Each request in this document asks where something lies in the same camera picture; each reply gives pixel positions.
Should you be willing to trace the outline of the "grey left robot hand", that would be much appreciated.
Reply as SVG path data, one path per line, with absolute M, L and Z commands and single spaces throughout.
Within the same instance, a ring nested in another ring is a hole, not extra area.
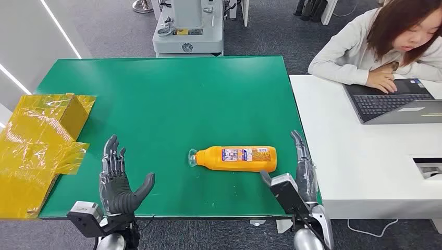
M 150 172 L 142 185 L 132 191 L 125 167 L 126 148 L 118 147 L 117 135 L 113 134 L 104 145 L 99 174 L 101 203 L 108 215 L 134 213 L 155 185 L 155 174 Z

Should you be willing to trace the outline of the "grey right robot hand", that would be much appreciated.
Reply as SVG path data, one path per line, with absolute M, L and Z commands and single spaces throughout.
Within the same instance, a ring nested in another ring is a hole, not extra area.
M 283 208 L 301 204 L 311 208 L 318 205 L 315 166 L 301 134 L 293 130 L 290 136 L 297 150 L 296 176 L 287 172 L 272 178 L 264 169 L 260 170 L 260 176 Z

